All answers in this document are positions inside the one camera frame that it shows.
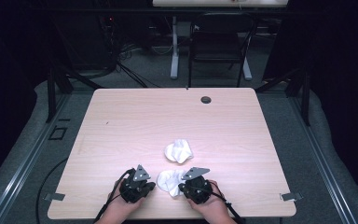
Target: gray carpet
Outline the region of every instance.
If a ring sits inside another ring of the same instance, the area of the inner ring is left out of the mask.
[[[254,79],[242,81],[242,87],[257,88],[263,83],[261,77],[269,56],[269,50],[273,42],[265,38],[254,38],[249,49],[248,61]],[[146,78],[145,82],[149,87],[159,86],[161,88],[185,87],[187,83],[186,47],[180,48],[179,78],[170,79],[171,53],[157,54],[153,50],[134,50],[125,55],[122,63],[131,70]],[[202,76],[202,66],[197,68],[197,86],[235,86],[235,76],[238,67],[227,71],[226,67],[210,69],[213,71],[214,79],[208,80]],[[48,172],[65,159],[72,148],[81,121],[87,110],[92,89],[83,83],[71,80],[76,90],[66,97],[57,91],[58,98],[65,102],[61,111],[54,120],[52,126],[65,128],[66,133],[62,140],[48,140],[52,130],[49,130],[46,139],[38,139],[46,129],[47,118],[47,87],[42,83],[35,90],[38,93],[38,102],[34,113],[24,128],[19,141],[13,147],[0,170],[0,200],[10,183],[12,176],[16,174],[17,167],[21,165],[24,158],[40,142],[40,154],[36,155],[35,164],[30,167],[30,173],[26,176],[21,190],[13,196],[12,204],[5,207],[0,222],[2,223],[36,223],[35,204],[40,186]],[[129,78],[123,71],[116,71],[105,77],[94,78],[98,84],[106,88],[140,88],[140,85]],[[316,165],[310,140],[305,134],[301,122],[296,115],[297,108],[293,107],[293,100],[285,97],[282,92],[285,84],[278,85],[266,93],[259,93],[258,99],[266,117],[266,121],[277,149],[282,168],[285,173],[289,188],[292,192],[300,192],[304,199],[296,202],[297,212],[293,217],[286,217],[283,223],[342,223],[337,208],[332,200],[330,192],[325,185],[320,170]],[[310,98],[310,123],[321,149],[334,173],[338,184],[341,186],[349,208],[358,223],[358,187],[351,179],[345,165],[340,161],[330,141],[330,133],[324,113],[320,107],[318,98],[312,94]],[[60,165],[47,180],[42,188],[41,197],[48,192],[54,192],[64,164]],[[43,199],[38,201],[41,223],[91,223],[91,220],[50,220],[47,218],[49,202]],[[148,223],[202,223],[202,220],[161,220]],[[247,218],[247,223],[279,223],[278,218]]]

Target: table top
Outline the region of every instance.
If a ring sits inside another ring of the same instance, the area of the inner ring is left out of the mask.
[[[209,104],[200,98],[211,98]],[[194,158],[168,160],[185,139]],[[142,164],[156,182],[165,170],[209,168],[242,217],[290,217],[293,202],[255,91],[247,88],[102,89],[94,92],[52,201],[52,219],[95,218],[115,181]],[[130,219],[201,218],[184,196],[158,186]]]
[[[153,0],[154,7],[286,7],[288,0]]]

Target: chair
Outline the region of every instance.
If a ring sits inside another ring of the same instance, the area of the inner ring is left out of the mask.
[[[190,25],[188,87],[191,87],[193,63],[231,63],[228,69],[239,63],[239,87],[246,51],[255,27],[254,19],[242,12],[209,12],[193,20]],[[247,35],[243,39],[239,33]]]

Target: metal bar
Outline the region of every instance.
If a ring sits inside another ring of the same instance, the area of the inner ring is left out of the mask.
[[[258,7],[246,9],[227,7],[146,7],[146,8],[42,8],[28,7],[27,10],[33,12],[46,12],[50,14],[98,14],[98,15],[150,15],[150,16],[178,16],[178,15],[198,15],[209,12],[232,12],[241,11],[260,18],[280,18],[280,19],[320,19],[323,12],[313,11],[288,11],[285,8]]]
[[[59,115],[68,102],[70,95],[63,94],[60,101],[57,103],[57,115]],[[29,151],[28,155],[20,164],[19,168],[17,169],[16,173],[11,178],[5,192],[3,193],[2,197],[0,198],[0,223],[3,223],[8,213],[11,205],[17,198],[23,184],[25,183],[28,175],[31,173],[34,164],[36,163],[41,151],[42,145],[45,142],[46,138],[48,137],[48,133],[54,128],[54,124],[57,121],[57,117],[55,116],[50,123],[46,123],[45,127],[43,128],[42,132],[37,137],[33,148]]]
[[[324,180],[324,183],[327,187],[327,190],[330,193],[330,196],[333,200],[334,205],[338,211],[339,216],[341,217],[342,223],[348,224],[356,224],[356,220],[349,208],[344,195],[342,194],[341,188],[334,178],[334,175],[330,169],[330,166],[327,163],[327,160],[324,157],[321,147],[313,134],[312,128],[308,126],[304,120],[302,119],[302,115],[300,114],[300,105],[296,98],[290,97],[289,102],[293,107],[295,114],[297,116],[297,120],[301,120],[301,126],[310,140],[310,145],[312,148],[313,158],[315,159],[316,165],[321,173],[321,176]]]

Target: human hand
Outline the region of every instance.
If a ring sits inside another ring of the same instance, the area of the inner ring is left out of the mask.
[[[113,194],[114,199],[104,211],[103,216],[100,220],[95,223],[98,224],[120,224],[126,220],[126,218],[136,209],[138,209],[145,198],[141,198],[136,203],[127,203],[121,196],[119,196],[119,189],[124,179],[118,183],[117,189]]]
[[[219,194],[224,197],[224,195],[217,187],[217,182],[214,180],[208,181],[211,183],[213,193]],[[187,201],[190,204],[191,208],[201,213],[205,220],[210,224],[235,223],[235,221],[229,216],[227,206],[225,205],[223,200],[213,194],[205,203],[196,204],[191,199],[187,199]]]

